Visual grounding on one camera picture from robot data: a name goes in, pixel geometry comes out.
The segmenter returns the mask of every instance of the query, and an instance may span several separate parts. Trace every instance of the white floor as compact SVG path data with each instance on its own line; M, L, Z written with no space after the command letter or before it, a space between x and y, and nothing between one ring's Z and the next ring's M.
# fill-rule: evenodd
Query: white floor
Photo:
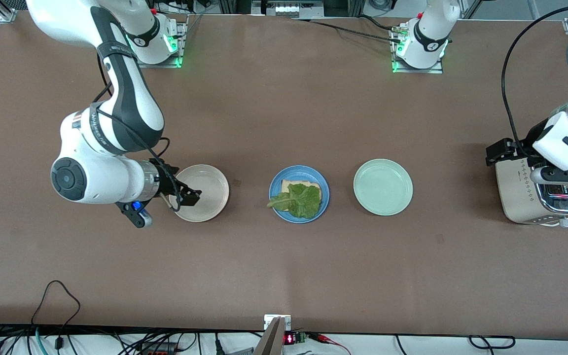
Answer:
M352 355L401 355L397 346L396 337L392 335L329 335L331 339L350 349ZM123 335L122 340L127 342L141 339L141 335ZM175 342L178 335L171 338ZM45 346L48 355L56 355L54 350L54 340L56 337L46 337L41 342ZM192 333L185 334L180 340L180 348L189 346L194 341ZM219 339L223 350L230 354L246 348L253 348L257 345L259 338L250 333L221 333ZM400 337L404 350L408 355L489 355L486 350L473 348L465 337ZM117 355L121 350L121 345L117 340L108 335L73 335L72 342L76 347L78 355ZM492 346L509 344L509 341L501 339L491 339ZM41 355L40 349L34 337L30 338L30 346L33 355ZM2 355L9 349L9 345L4 345ZM203 355L215 355L213 333L201 333L201 350ZM338 346L320 344L308 340L302 344L285 346L285 355L348 355L345 350ZM12 355L27 355L25 338L20 340L12 352ZM518 339L516 346L507 350L495 350L495 355L568 355L568 341L538 341ZM182 353L183 355L199 355L198 342L191 348ZM74 355L65 339L65 347L61 349L61 355Z

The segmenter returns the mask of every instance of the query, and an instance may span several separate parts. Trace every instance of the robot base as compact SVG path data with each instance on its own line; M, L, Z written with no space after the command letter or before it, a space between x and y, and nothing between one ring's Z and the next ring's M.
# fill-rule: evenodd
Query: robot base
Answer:
M406 29L407 24L401 23L401 29ZM393 31L389 31L390 38L397 38L404 41L406 34L399 33L395 34ZM401 43L390 42L390 52L391 52L391 71L392 72L424 72L426 74L443 74L444 70L442 68L442 58L438 59L437 63L433 67L428 69L417 69L408 65L404 60L397 56L397 51L401 50Z
M147 64L139 59L137 60L140 68L181 68L183 65L183 52L185 51L185 37L187 35L187 23L189 16L185 22L177 22L169 19L171 22L171 36L178 36L177 39L167 38L168 49L173 53L164 61L157 64Z

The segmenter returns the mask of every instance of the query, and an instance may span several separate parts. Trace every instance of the bread slice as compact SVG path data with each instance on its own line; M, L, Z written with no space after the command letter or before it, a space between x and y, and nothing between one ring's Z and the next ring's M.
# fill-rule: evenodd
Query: bread slice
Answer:
M282 192L288 192L288 185L302 184L306 186L315 186L319 189L319 198L321 199L321 188L320 185L315 182L301 181L301 180L282 180Z

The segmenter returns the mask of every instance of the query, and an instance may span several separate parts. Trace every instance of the black cable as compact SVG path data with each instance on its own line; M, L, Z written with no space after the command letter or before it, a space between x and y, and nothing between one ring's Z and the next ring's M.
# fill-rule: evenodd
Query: black cable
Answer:
M164 337L162 337L161 340L157 340L159 342L159 344L157 344L157 347L155 348L155 350L153 351L153 355L156 355L157 351L159 350L159 348L164 345L165 341L168 341L168 351L170 350L170 337L172 337L173 334L166 334L164 335ZM153 343L152 346L149 346L147 349L152 348L155 345L155 343Z
M397 334L394 334L394 336L396 337L396 341L398 342L398 347L400 348L400 351L403 353L403 355L406 355L406 352L402 347L402 343L400 342L400 337Z
M110 83L107 82L106 77L104 77L104 65L102 65L102 58L100 58L100 55L98 54L98 69L100 70L100 74L102 75L102 82L104 83L104 86L106 87L110 87ZM108 94L109 95L113 95L113 93L111 92L111 90L107 89Z
M115 334L115 337L117 337L117 341L120 342L120 345L122 346L122 350L126 349L124 347L124 342L122 341L122 338L120 338L120 335L117 332L115 332L115 329L113 329L113 333Z
M374 20L374 18L373 18L372 16L367 16L366 14L361 14L359 17L360 17L360 18L365 18L365 19L370 20L372 23L374 23L374 25L375 25L376 27L380 27L380 28L383 29L383 30L391 31L392 26L383 26L383 25L381 25L379 22L377 22L376 20Z
M483 341L483 343L485 344L485 346L479 346L477 344L475 344L475 342L473 342L473 338L479 338ZM469 335L468 336L468 341L470 342L470 345L474 346L475 348L481 349L481 350L489 350L491 355L494 355L494 351L495 350L505 350L505 349L510 349L513 346L516 345L516 338L514 337L491 337L491 339L511 339L512 343L509 345L505 345L505 346L492 346L487 339L485 339L485 337L483 337L482 335Z
M47 290L49 290L49 287L53 284L53 283L57 283L59 285L61 285L61 287L63 288L63 290L65 290L65 293L74 300L74 302L76 302L77 308L76 308L76 312L74 312L74 314L71 315L71 317L69 317L69 319L67 319L67 321L65 321L65 323L63 323L63 325L61 325L61 328L58 331L58 337L61 337L61 333L63 333L63 328L65 328L65 326L68 325L68 323L74 318L76 317L76 315L78 314L78 312L80 312L80 301L76 298L76 296L72 295L70 290L67 288L67 286L65 286L65 284L63 283L63 281L60 280L52 280L50 281L47 286L45 286L45 291L43 291L43 297L41 297L41 302L38 304L38 307L36 308L36 310L34 311L34 314L32 315L32 318L30 319L30 324L34 325L34 317L36 317L36 315L38 314L38 311L41 309L41 306L43 305L43 302L45 301L45 296L47 296Z
M122 127L126 128L127 131L129 131L129 133L131 133L131 135L133 135L138 141L140 141L140 146L143 146L144 148L146 148L146 150L148 150L148 152L153 156L153 158L157 161L157 164L160 166L160 168L162 168L162 170L164 171L165 175L167 176L167 178L171 181L172 183L172 188L174 189L174 193L175 196L177 197L177 207L176 209L174 207L172 207L171 205L171 210L174 212L178 212L181 208L181 204L180 204L180 193L177 187L177 184L175 182L175 177L170 173L170 171L168 171L168 169L166 168L164 162L162 162L161 158L159 157L159 155L157 155L155 153L155 151L152 150L152 148L150 148L150 146L148 146L148 144L146 144L146 142L144 142L144 139L142 139L135 130L133 130L133 128L130 128L128 126L128 124L122 122L120 119L118 119L117 117L108 114L106 112L104 112L103 110L100 110L99 108L97 108L98 113L101 113L103 115L105 115L106 117L112 119L113 121L119 123Z
M134 349L134 350L138 350L137 346L139 345L143 345L145 342L156 342L157 340L153 340L155 337L158 337L159 335L164 334L165 329L162 329L160 332L155 332L155 333L148 333L146 336L144 336L142 339L139 339L139 341L133 342L132 344L126 346L124 349L122 349L122 351L120 351L119 353L117 353L117 355L122 355L122 354L128 354L128 350L130 349Z
M14 338L14 341L12 342L11 346L9 349L7 349L7 351L4 353L4 355L10 355L14 349L14 346L16 345L16 342L19 341L19 339L21 339L23 335L23 332L19 333L19 335L16 336L16 338Z
M32 326L31 325L28 327L26 345L28 346L28 354L32 355L32 349L30 349L30 336L32 336Z
M66 335L67 335L67 340L70 342L71 350L74 352L74 355L78 355L78 352L76 351L76 347L74 346L74 343L71 341L70 333L66 332Z
M178 348L178 341L177 341L177 353L182 353L183 351L186 351L187 349L190 349L192 346L194 346L194 343L196 343L196 337L198 337L198 333L194 333L194 340L185 349Z
M106 84L106 86L104 87L104 89L102 89L102 91L93 99L92 103L97 103L97 101L99 99L102 98L102 96L104 96L104 94L106 94L106 92L108 91L108 89L111 87L111 85L113 85L113 83L108 83Z
M547 14L537 18L536 20L532 21L532 23L530 23L527 27L525 27L525 29L523 29L523 31L521 31L521 33L518 34L518 36L516 36L516 38L514 39L514 42L512 42L512 45L510 45L510 49L507 50L507 54L505 55L505 61L503 61L503 69L501 70L501 94L503 96L503 105L505 106L505 112L507 112L507 117L510 121L510 128L512 129L512 135L514 136L514 143L516 144L518 149L521 151L521 153L525 157L529 157L530 155L527 153L527 151L525 151L525 148L523 148L523 146L521 145L521 140L518 137L518 133L516 133L516 126L514 125L514 119L512 118L512 112L510 111L510 105L507 103L507 95L505 94L505 72L507 71L507 62L510 59L510 55L512 54L512 50L514 49L514 47L516 47L516 43L518 43L518 41L521 39L521 37L527 31L529 31L537 23L541 22L542 20L545 20L545 18L548 18L550 16L554 16L554 14L558 14L558 13L565 12L565 11L568 11L568 6L561 7L560 9L556 9L556 10L554 10L550 13L547 13Z
M216 355L226 355L223 344L220 343L220 339L218 338L218 332L214 333L214 345L216 346Z
M394 43L400 43L400 40L397 39L397 38L389 38L389 37L383 37L383 36L376 36L376 35L373 35L373 34L366 34L365 32L354 31L354 30L346 29L345 27L330 25L329 23L313 22L313 21L307 21L307 22L315 23L316 25L332 27L333 29L338 29L338 30L341 30L341 31L350 32L351 34L356 34L356 35L359 35L359 36L367 36L367 37L370 37L370 38L376 38L376 39L388 40L388 41L394 42Z
M185 7L180 7L180 6L176 6L176 5L170 5L170 4L166 4L166 5L168 5L168 7L172 7L173 9L188 11L189 13L196 14L196 12L192 11L191 9L186 9Z
M161 157L162 155L164 155L165 151L168 150L168 147L170 146L170 139L167 138L167 137L161 137L159 140L165 140L165 141L168 142L168 143L166 144L164 150L162 150L161 153L158 154L158 156Z

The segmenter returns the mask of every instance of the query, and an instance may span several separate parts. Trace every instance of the lettuce leaf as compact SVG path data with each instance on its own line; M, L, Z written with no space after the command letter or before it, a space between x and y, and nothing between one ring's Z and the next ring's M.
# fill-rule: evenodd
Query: lettuce leaf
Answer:
M286 211L297 218L313 218L320 211L320 189L304 184L288 185L288 192L273 196L266 207Z

